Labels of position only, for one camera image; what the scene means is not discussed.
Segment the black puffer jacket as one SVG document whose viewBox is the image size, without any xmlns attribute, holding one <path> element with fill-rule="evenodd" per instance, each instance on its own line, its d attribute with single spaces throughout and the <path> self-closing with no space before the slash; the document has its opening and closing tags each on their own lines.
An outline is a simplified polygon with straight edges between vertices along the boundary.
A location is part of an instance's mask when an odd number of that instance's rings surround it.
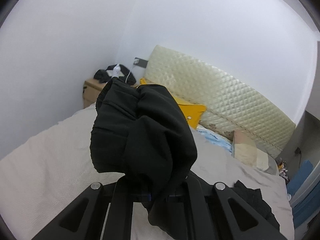
<svg viewBox="0 0 320 240">
<path fill-rule="evenodd" d="M 160 85 L 112 78 L 98 96 L 90 152 L 100 173 L 119 172 L 105 236 L 130 239 L 133 203 L 173 239 L 282 239 L 259 190 L 208 184 L 191 171 L 197 148 L 174 98 Z"/>
</svg>

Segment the light blue bed sheet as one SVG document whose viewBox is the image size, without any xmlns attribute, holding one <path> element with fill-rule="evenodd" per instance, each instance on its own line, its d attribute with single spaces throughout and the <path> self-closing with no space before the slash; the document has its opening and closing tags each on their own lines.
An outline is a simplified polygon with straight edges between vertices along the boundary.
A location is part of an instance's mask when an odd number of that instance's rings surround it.
<svg viewBox="0 0 320 240">
<path fill-rule="evenodd" d="M 220 146 L 221 148 L 224 148 L 226 151 L 229 152 L 230 155 L 232 155 L 232 142 L 217 134 L 216 132 L 207 129 L 201 125 L 198 125 L 196 130 L 202 135 L 204 136 L 211 144 L 213 145 L 217 145 Z"/>
</svg>

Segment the white spray bottle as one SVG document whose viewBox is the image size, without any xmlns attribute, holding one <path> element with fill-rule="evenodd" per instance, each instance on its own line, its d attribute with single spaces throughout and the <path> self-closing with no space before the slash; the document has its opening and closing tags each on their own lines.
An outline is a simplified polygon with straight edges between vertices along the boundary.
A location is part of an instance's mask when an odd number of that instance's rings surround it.
<svg viewBox="0 0 320 240">
<path fill-rule="evenodd" d="M 112 70 L 112 77 L 118 78 L 120 76 L 121 67 L 120 64 L 115 65 L 115 67 Z"/>
</svg>

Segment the black bag on nightstand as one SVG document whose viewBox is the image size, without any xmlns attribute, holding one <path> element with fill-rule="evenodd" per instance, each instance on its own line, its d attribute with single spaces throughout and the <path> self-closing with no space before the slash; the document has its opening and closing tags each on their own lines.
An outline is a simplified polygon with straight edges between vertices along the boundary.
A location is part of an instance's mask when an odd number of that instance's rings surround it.
<svg viewBox="0 0 320 240">
<path fill-rule="evenodd" d="M 95 75 L 93 76 L 93 79 L 98 80 L 99 83 L 107 83 L 111 80 L 113 76 L 113 69 L 116 65 L 110 65 L 106 69 L 100 69 L 98 70 Z M 131 73 L 131 71 L 125 67 L 124 65 L 119 65 L 120 72 L 119 72 L 119 79 L 129 85 L 135 85 L 137 80 L 134 77 L 134 75 Z"/>
</svg>

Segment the cream quilted headboard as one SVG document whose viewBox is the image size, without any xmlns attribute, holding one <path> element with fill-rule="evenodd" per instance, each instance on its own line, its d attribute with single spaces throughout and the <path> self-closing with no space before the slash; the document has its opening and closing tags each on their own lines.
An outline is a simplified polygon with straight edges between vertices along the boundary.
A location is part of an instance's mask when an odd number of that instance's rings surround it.
<svg viewBox="0 0 320 240">
<path fill-rule="evenodd" d="M 276 158 L 295 123 L 270 100 L 234 76 L 187 54 L 155 46 L 144 74 L 188 102 L 204 105 L 200 124 L 231 139 L 239 130 Z"/>
</svg>

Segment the wooden bedside table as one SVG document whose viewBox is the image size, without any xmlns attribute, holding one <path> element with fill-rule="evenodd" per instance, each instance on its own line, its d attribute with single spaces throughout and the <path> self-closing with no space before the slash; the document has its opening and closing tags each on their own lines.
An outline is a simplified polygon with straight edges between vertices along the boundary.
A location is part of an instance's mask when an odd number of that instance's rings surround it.
<svg viewBox="0 0 320 240">
<path fill-rule="evenodd" d="M 84 108 L 87 108 L 96 102 L 105 85 L 106 83 L 100 83 L 94 78 L 88 79 L 84 82 L 82 93 Z"/>
</svg>

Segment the beige and grey pillow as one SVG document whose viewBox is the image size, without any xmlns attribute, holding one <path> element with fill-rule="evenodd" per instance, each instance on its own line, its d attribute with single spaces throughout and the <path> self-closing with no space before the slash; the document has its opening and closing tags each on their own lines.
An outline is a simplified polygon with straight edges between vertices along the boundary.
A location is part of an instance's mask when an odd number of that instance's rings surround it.
<svg viewBox="0 0 320 240">
<path fill-rule="evenodd" d="M 240 131 L 234 131 L 233 133 L 232 156 L 243 164 L 261 172 L 278 175 L 275 160 L 260 147 L 257 147 L 256 143 L 245 133 Z"/>
</svg>

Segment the bottles on right nightstand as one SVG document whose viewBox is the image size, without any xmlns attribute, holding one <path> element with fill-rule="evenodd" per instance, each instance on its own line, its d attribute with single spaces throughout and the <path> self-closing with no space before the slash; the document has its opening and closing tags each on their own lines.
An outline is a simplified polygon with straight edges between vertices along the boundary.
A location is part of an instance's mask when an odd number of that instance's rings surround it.
<svg viewBox="0 0 320 240">
<path fill-rule="evenodd" d="M 283 160 L 282 158 L 279 158 L 276 160 L 277 163 L 277 168 L 279 171 L 279 176 L 283 178 L 286 182 L 289 181 L 288 176 L 287 176 L 287 162 Z"/>
</svg>

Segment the grey bed cover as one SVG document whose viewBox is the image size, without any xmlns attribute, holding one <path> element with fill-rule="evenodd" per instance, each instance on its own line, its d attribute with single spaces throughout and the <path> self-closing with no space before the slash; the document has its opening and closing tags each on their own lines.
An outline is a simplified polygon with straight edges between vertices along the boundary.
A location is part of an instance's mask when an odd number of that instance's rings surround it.
<svg viewBox="0 0 320 240">
<path fill-rule="evenodd" d="M 32 239 L 93 182 L 109 184 L 118 173 L 98 173 L 89 152 L 94 106 L 30 138 L 1 160 L 1 216 L 17 239 Z M 285 181 L 233 158 L 198 131 L 193 172 L 206 182 L 232 186 L 241 181 L 260 189 L 287 239 L 294 239 L 292 209 Z"/>
</svg>

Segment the blue padded chair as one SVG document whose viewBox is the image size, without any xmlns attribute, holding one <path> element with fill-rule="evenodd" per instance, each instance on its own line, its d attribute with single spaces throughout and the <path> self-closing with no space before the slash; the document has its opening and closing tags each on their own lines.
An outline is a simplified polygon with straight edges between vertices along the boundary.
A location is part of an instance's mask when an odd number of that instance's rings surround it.
<svg viewBox="0 0 320 240">
<path fill-rule="evenodd" d="M 313 164 L 309 160 L 303 161 L 301 167 L 297 171 L 297 173 L 290 179 L 287 184 L 287 193 L 293 197 L 298 189 L 302 186 L 304 181 L 308 178 L 308 176 L 313 171 Z"/>
</svg>

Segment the wall power socket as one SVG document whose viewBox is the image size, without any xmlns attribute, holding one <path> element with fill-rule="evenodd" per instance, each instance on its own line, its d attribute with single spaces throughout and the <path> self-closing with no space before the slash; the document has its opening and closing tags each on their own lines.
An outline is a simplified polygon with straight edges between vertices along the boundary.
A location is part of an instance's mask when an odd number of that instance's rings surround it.
<svg viewBox="0 0 320 240">
<path fill-rule="evenodd" d="M 133 64 L 135 66 L 139 66 L 140 68 L 146 68 L 148 65 L 148 60 L 135 57 Z"/>
</svg>

